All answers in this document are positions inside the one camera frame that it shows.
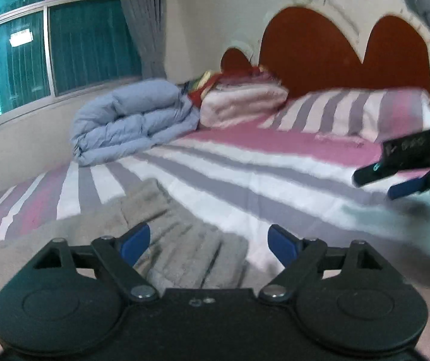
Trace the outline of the window with teal blinds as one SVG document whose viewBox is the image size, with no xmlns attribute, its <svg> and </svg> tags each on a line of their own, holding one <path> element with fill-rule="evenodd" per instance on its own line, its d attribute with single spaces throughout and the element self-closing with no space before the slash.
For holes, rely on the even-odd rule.
<svg viewBox="0 0 430 361">
<path fill-rule="evenodd" d="M 141 72 L 120 0 L 0 0 L 0 115 Z"/>
</svg>

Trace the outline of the grey curtain right side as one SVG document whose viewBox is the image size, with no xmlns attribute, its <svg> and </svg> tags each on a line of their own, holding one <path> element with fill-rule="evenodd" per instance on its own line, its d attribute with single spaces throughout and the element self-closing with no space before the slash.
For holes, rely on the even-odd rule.
<svg viewBox="0 0 430 361">
<path fill-rule="evenodd" d="M 165 78 L 166 0 L 120 0 L 143 78 Z"/>
</svg>

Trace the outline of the folded pink blanket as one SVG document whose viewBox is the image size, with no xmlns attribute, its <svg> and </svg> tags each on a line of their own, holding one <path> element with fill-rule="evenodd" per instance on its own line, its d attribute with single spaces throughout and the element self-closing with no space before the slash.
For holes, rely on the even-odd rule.
<svg viewBox="0 0 430 361">
<path fill-rule="evenodd" d="M 220 86 L 203 97 L 199 124 L 225 128 L 269 116 L 287 101 L 288 95 L 288 89 L 275 83 Z"/>
</svg>

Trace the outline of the red patterned folded blanket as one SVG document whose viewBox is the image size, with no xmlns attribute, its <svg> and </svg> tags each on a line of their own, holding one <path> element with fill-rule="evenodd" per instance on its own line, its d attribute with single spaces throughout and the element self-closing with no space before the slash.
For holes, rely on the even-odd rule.
<svg viewBox="0 0 430 361">
<path fill-rule="evenodd" d="M 185 83 L 183 92 L 196 108 L 201 108 L 204 97 L 218 85 L 239 86 L 245 84 L 276 83 L 280 81 L 271 72 L 260 67 L 234 71 L 207 71 L 201 77 Z"/>
</svg>

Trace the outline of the striped pink grey bed sheet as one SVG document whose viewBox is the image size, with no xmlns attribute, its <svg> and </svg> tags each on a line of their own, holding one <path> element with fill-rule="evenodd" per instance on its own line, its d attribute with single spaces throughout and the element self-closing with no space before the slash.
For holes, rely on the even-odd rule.
<svg viewBox="0 0 430 361">
<path fill-rule="evenodd" d="M 239 125 L 104 165 L 61 165 L 0 192 L 0 287 L 22 262 L 6 249 L 15 239 L 46 239 L 48 223 L 71 239 L 85 216 L 96 237 L 106 203 L 154 178 L 196 217 L 249 242 L 250 287 L 280 270 L 266 244 L 271 224 L 329 245 L 368 241 L 426 298 L 429 321 L 419 350 L 430 359 L 430 193 L 389 200 L 389 187 L 402 175 L 353 186 L 353 171 L 379 154 L 363 139 Z"/>
</svg>

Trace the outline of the red white bed headboard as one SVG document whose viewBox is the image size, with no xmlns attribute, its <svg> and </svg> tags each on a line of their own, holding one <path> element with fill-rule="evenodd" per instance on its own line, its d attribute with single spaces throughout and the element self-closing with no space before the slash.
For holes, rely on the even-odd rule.
<svg viewBox="0 0 430 361">
<path fill-rule="evenodd" d="M 413 25 L 386 15 L 373 26 L 364 56 L 339 27 L 309 8 L 281 10 L 267 24 L 257 65 L 292 98 L 330 89 L 418 88 L 430 93 L 428 47 Z"/>
</svg>

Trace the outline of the grey knit pants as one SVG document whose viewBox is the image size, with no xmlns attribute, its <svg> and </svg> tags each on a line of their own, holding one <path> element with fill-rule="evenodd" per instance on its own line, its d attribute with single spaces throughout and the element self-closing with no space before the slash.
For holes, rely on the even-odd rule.
<svg viewBox="0 0 430 361">
<path fill-rule="evenodd" d="M 247 239 L 195 217 L 156 179 L 149 178 L 97 209 L 52 220 L 25 236 L 1 241 L 0 290 L 53 238 L 64 238 L 70 245 L 88 245 L 100 236 L 122 236 L 142 222 L 150 226 L 151 242 L 134 267 L 157 290 L 238 287 Z"/>
</svg>

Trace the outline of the folded light blue duvet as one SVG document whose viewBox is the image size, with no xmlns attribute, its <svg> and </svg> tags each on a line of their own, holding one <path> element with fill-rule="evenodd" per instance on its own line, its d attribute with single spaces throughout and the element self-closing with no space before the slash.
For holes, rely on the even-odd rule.
<svg viewBox="0 0 430 361">
<path fill-rule="evenodd" d="M 71 145 L 80 166 L 99 165 L 195 131 L 199 109 L 164 79 L 121 86 L 87 102 L 74 116 Z"/>
</svg>

